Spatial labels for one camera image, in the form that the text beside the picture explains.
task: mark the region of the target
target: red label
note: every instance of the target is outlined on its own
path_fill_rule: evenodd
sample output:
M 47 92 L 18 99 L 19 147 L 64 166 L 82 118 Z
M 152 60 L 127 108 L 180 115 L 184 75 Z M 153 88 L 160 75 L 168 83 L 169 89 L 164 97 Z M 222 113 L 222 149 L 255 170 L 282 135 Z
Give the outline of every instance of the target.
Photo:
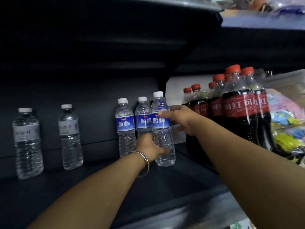
M 221 97 L 211 101 L 210 107 L 211 107 L 211 113 L 213 116 L 223 116 L 224 115 Z
M 207 103 L 196 104 L 193 107 L 193 111 L 197 112 L 198 114 L 204 117 L 208 117 L 208 104 Z
M 253 92 L 235 95 L 223 100 L 226 117 L 246 117 L 256 113 L 255 96 Z
M 265 113 L 269 112 L 269 104 L 267 100 L 267 93 L 266 92 L 257 92 L 255 95 L 257 99 L 257 113 Z

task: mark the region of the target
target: hand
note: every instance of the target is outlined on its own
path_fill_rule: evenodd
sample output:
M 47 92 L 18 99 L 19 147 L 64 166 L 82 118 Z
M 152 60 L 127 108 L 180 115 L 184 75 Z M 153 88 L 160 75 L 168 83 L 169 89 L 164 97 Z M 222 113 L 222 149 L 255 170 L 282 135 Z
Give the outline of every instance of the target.
M 185 105 L 173 105 L 170 106 L 170 111 L 159 111 L 158 114 L 162 118 L 169 118 L 171 121 L 177 122 L 181 125 L 181 130 L 190 136 L 194 136 L 190 122 L 200 117 L 200 115 Z
M 145 133 L 137 139 L 135 150 L 145 154 L 149 162 L 154 161 L 158 156 L 169 154 L 169 148 L 156 146 L 153 142 L 153 136 L 150 133 Z

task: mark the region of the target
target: red bottle cap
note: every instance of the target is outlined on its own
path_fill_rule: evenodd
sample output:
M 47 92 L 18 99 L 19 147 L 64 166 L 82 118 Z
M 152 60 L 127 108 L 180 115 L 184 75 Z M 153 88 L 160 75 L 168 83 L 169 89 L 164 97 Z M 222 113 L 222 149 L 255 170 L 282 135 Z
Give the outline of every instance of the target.
M 238 73 L 238 72 L 240 72 L 240 66 L 238 64 L 229 66 L 224 71 L 224 73 L 226 75 L 233 74 L 233 73 Z
M 191 88 L 184 88 L 183 92 L 184 93 L 189 93 L 189 92 L 192 92 L 192 89 Z
M 215 87 L 215 83 L 214 82 L 210 82 L 209 83 L 209 88 L 214 88 Z
M 193 84 L 192 85 L 192 91 L 197 91 L 197 90 L 200 90 L 200 84 Z
M 218 75 L 213 76 L 214 82 L 224 81 L 224 79 L 225 79 L 224 74 L 218 74 Z
M 242 75 L 250 75 L 250 74 L 254 74 L 254 69 L 252 66 L 249 67 L 245 67 L 241 70 Z

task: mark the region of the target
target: blue label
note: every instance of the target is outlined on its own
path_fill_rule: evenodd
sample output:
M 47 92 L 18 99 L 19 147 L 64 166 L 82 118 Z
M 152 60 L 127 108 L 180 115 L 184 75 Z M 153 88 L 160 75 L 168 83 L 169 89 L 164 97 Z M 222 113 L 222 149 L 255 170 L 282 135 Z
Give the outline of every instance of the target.
M 135 116 L 137 128 L 149 128 L 152 126 L 152 118 L 150 114 L 142 114 Z
M 170 127 L 170 119 L 160 117 L 157 112 L 152 113 L 151 117 L 152 117 L 152 127 L 153 128 L 168 128 L 168 127 Z
M 118 132 L 132 130 L 135 128 L 133 116 L 116 117 L 115 120 Z

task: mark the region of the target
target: bottle label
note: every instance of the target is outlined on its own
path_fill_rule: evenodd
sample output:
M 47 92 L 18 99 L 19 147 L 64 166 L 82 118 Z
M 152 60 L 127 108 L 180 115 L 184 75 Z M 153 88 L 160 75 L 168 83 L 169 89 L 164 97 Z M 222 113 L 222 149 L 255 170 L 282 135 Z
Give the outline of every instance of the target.
M 59 121 L 59 135 L 72 135 L 79 133 L 78 120 Z
M 223 108 L 226 117 L 246 117 L 256 113 L 255 96 L 253 92 L 235 95 L 223 99 Z
M 40 139 L 39 124 L 14 126 L 13 131 L 15 142 Z
M 218 97 L 217 99 L 212 100 L 210 106 L 211 106 L 211 112 L 212 112 L 213 116 L 224 116 L 221 97 Z
M 133 116 L 116 117 L 115 120 L 118 132 L 135 129 L 135 120 Z
M 256 102 L 257 113 L 267 113 L 270 112 L 269 104 L 267 100 L 267 93 L 264 90 L 254 91 Z
M 141 114 L 135 116 L 137 128 L 149 128 L 152 126 L 152 118 L 150 114 Z
M 204 117 L 208 117 L 208 115 L 209 115 L 208 109 L 209 109 L 208 103 L 205 103 L 205 102 L 202 102 L 200 104 L 196 104 L 193 107 L 194 112 L 197 112 L 198 114 L 200 114 Z
M 170 119 L 162 118 L 156 113 L 151 114 L 153 128 L 168 128 L 170 127 Z

